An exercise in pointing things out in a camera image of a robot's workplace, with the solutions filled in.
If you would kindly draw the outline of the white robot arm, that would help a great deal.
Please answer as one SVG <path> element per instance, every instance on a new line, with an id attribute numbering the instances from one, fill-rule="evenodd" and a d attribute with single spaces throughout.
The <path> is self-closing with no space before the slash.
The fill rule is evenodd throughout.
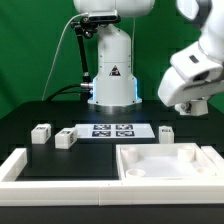
<path id="1" fill-rule="evenodd" d="M 155 0 L 73 0 L 84 15 L 81 34 L 98 34 L 98 74 L 88 103 L 107 111 L 139 104 L 131 72 L 131 39 L 115 24 L 148 14 Z M 201 31 L 198 41 L 175 53 L 158 89 L 164 105 L 182 115 L 208 112 L 207 101 L 224 92 L 224 0 L 176 0 L 180 14 Z"/>

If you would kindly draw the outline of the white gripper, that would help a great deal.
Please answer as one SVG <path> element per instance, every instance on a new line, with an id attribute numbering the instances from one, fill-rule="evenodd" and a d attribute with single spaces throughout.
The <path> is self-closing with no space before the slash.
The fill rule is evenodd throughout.
<path id="1" fill-rule="evenodd" d="M 197 100 L 224 91 L 224 75 L 219 81 L 186 83 L 173 67 L 163 76 L 158 89 L 158 96 L 167 106 Z"/>

